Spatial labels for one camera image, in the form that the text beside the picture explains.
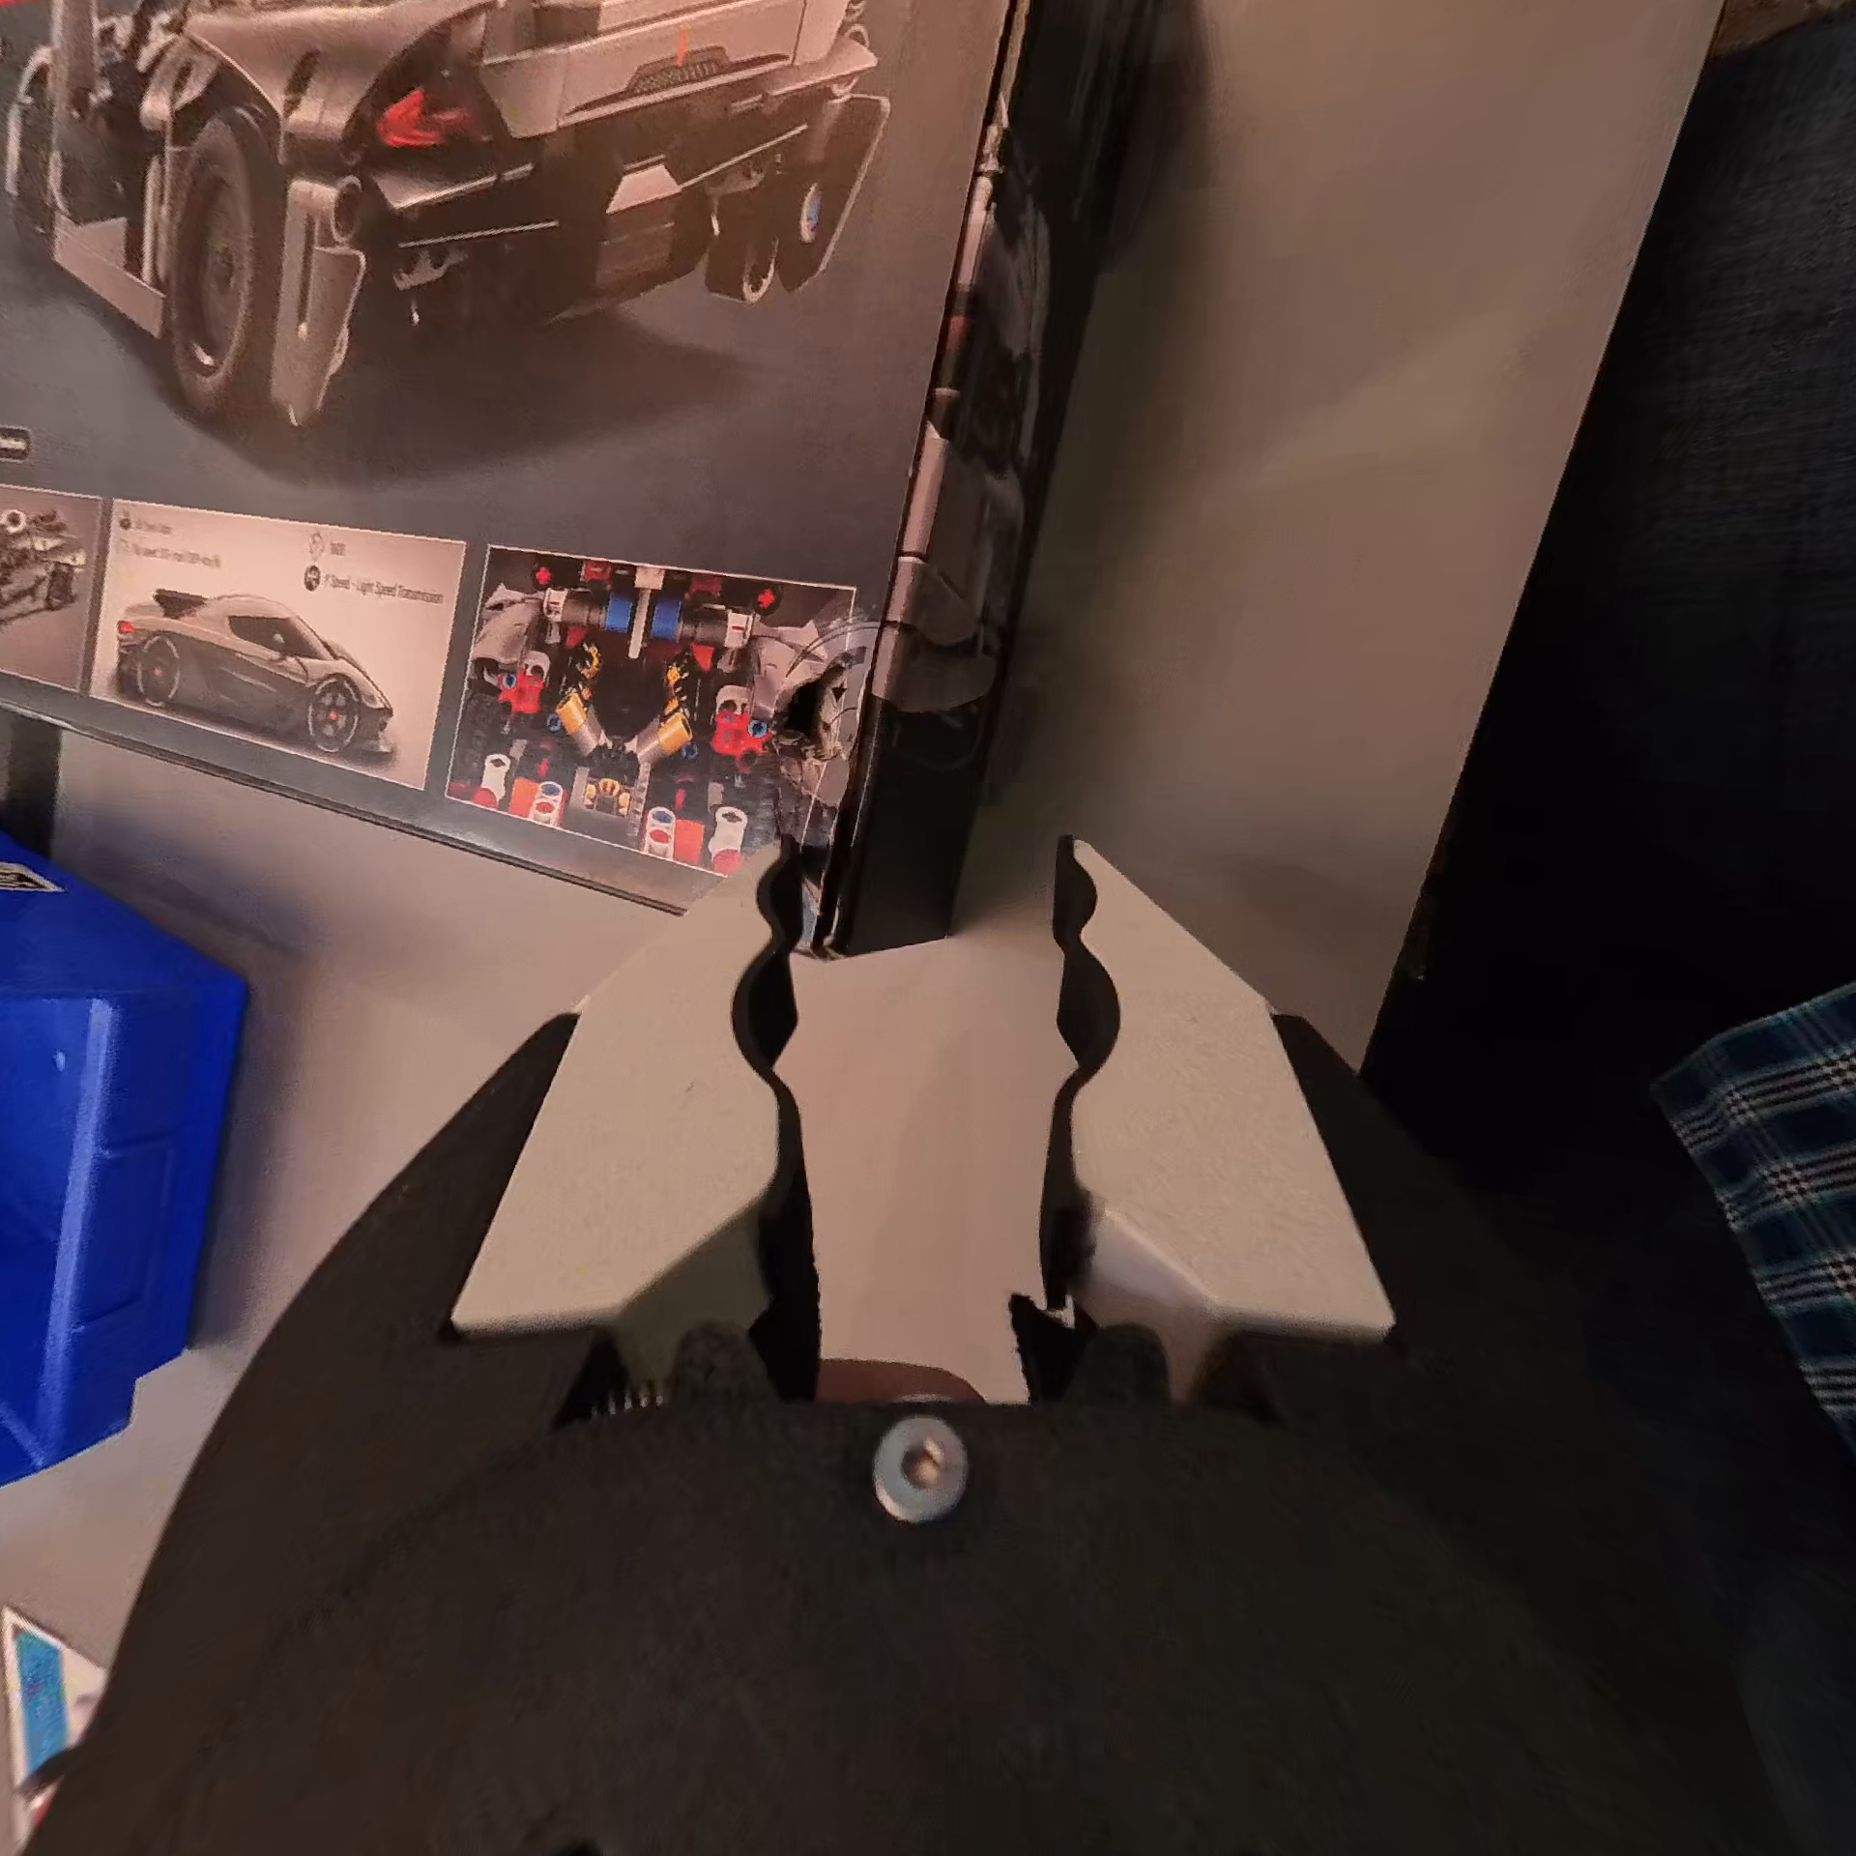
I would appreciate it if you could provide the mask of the person's plaid shirt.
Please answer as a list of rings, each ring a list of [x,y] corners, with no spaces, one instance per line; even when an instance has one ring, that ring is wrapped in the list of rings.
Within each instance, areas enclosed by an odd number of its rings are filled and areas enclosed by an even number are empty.
[[[1854,987],[1713,1037],[1652,1093],[1854,1446]]]

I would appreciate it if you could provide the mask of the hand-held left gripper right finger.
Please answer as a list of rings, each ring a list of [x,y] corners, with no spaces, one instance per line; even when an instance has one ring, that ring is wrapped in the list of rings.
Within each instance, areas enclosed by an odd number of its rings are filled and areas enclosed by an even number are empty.
[[[1382,1340],[1395,1307],[1263,997],[1078,838],[1052,938],[1071,1068],[1039,1287],[1009,1311],[1027,1396],[1059,1400],[1114,1328],[1152,1336],[1180,1403],[1240,1336]]]

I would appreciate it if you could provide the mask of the small blue sticker card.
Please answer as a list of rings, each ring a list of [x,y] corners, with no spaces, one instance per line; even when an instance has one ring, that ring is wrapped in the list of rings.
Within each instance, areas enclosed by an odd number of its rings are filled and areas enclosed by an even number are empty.
[[[3,1656],[10,1776],[24,1799],[51,1761],[86,1734],[108,1671],[10,1606],[3,1610]]]

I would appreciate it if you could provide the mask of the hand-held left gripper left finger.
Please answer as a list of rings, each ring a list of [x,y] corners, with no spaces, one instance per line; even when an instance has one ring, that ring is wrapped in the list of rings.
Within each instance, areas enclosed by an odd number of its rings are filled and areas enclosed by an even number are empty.
[[[798,1102],[805,875],[788,842],[628,955],[574,1010],[452,1304],[464,1336],[603,1330],[668,1386],[686,1332],[749,1335],[788,1400],[820,1386],[821,1314]]]

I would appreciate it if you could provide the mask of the lego set car box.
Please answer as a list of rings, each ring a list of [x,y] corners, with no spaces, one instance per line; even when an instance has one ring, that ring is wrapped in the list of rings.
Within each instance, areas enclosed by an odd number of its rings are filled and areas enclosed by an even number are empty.
[[[941,938],[1165,5],[5,5],[5,758]]]

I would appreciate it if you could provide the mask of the blue plastic bin with tag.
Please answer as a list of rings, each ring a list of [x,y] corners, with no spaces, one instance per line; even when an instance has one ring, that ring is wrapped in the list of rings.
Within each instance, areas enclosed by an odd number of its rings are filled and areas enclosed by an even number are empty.
[[[247,985],[3,839],[3,1482],[189,1346]]]

